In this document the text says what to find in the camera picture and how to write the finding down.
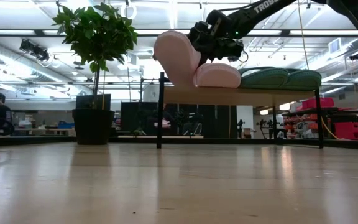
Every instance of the green leaves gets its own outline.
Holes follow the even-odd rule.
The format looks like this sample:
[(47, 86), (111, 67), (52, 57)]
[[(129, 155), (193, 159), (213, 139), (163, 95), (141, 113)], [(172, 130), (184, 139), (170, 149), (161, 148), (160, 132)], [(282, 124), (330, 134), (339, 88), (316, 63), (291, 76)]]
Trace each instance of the green leaves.
[(123, 55), (137, 43), (132, 20), (118, 11), (104, 3), (75, 11), (62, 6), (53, 18), (54, 25), (59, 26), (58, 33), (66, 34), (63, 44), (71, 44), (71, 50), (81, 57), (81, 64), (89, 63), (93, 73), (108, 72), (107, 60), (124, 64)]

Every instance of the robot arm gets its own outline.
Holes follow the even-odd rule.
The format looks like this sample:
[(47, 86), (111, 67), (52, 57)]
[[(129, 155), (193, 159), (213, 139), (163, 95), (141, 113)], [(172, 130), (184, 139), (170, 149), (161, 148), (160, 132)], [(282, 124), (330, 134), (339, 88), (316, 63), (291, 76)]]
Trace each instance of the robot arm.
[[(260, 21), (275, 14), (296, 0), (261, 0), (237, 9), (213, 10), (206, 22), (197, 22), (188, 35), (193, 47), (201, 52), (200, 64), (207, 59), (238, 58), (244, 50), (239, 40), (245, 37)], [(327, 4), (336, 12), (348, 17), (358, 30), (358, 0), (314, 0)], [(226, 16), (223, 11), (232, 11)]]

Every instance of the wooden floor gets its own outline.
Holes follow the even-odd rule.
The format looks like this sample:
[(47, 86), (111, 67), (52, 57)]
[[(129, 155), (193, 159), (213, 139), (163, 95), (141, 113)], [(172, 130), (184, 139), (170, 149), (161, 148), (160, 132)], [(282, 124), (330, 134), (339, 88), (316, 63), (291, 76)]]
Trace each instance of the wooden floor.
[(358, 150), (0, 148), (0, 223), (358, 223)]

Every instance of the person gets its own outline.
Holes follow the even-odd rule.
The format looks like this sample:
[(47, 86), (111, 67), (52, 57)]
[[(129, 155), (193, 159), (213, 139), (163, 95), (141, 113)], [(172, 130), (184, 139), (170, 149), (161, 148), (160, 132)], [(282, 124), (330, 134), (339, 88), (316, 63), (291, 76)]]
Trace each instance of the person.
[[(5, 106), (5, 95), (0, 93), (0, 102), (2, 103), (0, 105), (0, 118), (12, 122), (12, 110)], [(8, 132), (9, 131), (9, 125), (4, 122), (3, 120), (0, 120), (0, 132)]]

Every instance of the black planter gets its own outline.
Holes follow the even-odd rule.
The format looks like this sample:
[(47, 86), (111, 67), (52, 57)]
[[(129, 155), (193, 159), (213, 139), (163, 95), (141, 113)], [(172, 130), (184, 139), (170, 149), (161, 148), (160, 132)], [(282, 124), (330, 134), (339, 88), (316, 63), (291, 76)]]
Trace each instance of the black planter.
[(104, 145), (109, 142), (113, 111), (74, 109), (73, 118), (78, 144)]

